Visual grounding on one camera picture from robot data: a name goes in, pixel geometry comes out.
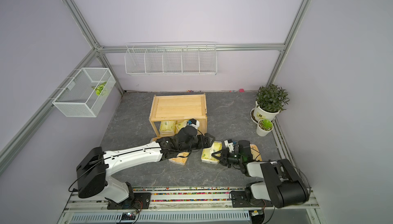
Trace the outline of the green tissue pack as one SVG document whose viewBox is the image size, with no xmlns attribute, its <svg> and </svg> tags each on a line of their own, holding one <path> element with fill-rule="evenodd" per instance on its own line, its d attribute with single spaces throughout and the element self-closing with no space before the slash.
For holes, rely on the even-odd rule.
<svg viewBox="0 0 393 224">
<path fill-rule="evenodd" d="M 176 122 L 161 121 L 159 132 L 161 135 L 174 135 L 176 132 Z"/>
<path fill-rule="evenodd" d="M 204 148 L 201 155 L 201 161 L 203 163 L 217 165 L 219 160 L 212 156 L 213 153 L 218 152 L 222 149 L 222 142 L 215 141 L 209 148 Z"/>
<path fill-rule="evenodd" d="M 176 133 L 178 133 L 182 128 L 188 125 L 188 120 L 177 121 L 176 122 Z"/>
</svg>

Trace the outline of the wooden two-tier shelf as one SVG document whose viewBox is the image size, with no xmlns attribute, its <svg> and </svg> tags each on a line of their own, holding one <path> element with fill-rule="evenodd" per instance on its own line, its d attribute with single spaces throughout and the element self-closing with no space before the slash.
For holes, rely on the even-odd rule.
<svg viewBox="0 0 393 224">
<path fill-rule="evenodd" d="M 199 131 L 207 133 L 207 101 L 205 94 L 154 96 L 149 121 L 157 137 L 162 137 L 155 123 L 196 119 Z"/>
</svg>

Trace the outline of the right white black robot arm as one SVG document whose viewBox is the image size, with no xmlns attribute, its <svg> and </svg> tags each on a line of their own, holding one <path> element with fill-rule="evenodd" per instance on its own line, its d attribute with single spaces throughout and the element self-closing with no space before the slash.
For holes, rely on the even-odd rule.
<svg viewBox="0 0 393 224">
<path fill-rule="evenodd" d="M 234 208 L 272 206 L 279 209 L 309 200 L 311 191 L 288 159 L 258 161 L 254 152 L 249 141 L 241 140 L 211 153 L 221 165 L 260 179 L 247 184 L 244 190 L 229 193 Z"/>
</svg>

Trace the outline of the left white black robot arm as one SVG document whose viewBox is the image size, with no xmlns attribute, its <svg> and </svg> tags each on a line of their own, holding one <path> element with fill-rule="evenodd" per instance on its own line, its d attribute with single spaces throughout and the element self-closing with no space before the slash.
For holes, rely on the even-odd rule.
<svg viewBox="0 0 393 224">
<path fill-rule="evenodd" d="M 214 136 L 203 134 L 188 125 L 172 137 L 153 139 L 134 148 L 103 151 L 101 147 L 95 147 L 76 167 L 78 197 L 100 195 L 120 204 L 132 199 L 133 194 L 131 184 L 113 178 L 115 173 L 146 163 L 177 158 L 181 152 L 192 153 L 209 148 L 214 141 Z"/>
</svg>

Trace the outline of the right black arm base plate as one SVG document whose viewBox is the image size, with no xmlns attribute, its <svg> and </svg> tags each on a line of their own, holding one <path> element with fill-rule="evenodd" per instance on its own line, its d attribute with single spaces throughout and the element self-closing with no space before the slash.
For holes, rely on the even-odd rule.
<svg viewBox="0 0 393 224">
<path fill-rule="evenodd" d="M 269 200 L 247 198 L 245 191 L 230 191 L 229 199 L 231 200 L 233 208 L 273 207 L 273 204 Z"/>
</svg>

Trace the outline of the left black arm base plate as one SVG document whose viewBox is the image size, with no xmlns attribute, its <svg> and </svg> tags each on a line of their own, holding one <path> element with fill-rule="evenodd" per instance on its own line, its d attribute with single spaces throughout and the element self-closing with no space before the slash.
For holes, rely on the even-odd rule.
<svg viewBox="0 0 393 224">
<path fill-rule="evenodd" d="M 150 205 L 151 193 L 150 192 L 137 192 L 133 196 L 127 198 L 121 203 L 115 203 L 114 201 L 109 201 L 107 209 L 108 210 L 126 210 L 126 209 L 148 209 Z"/>
</svg>

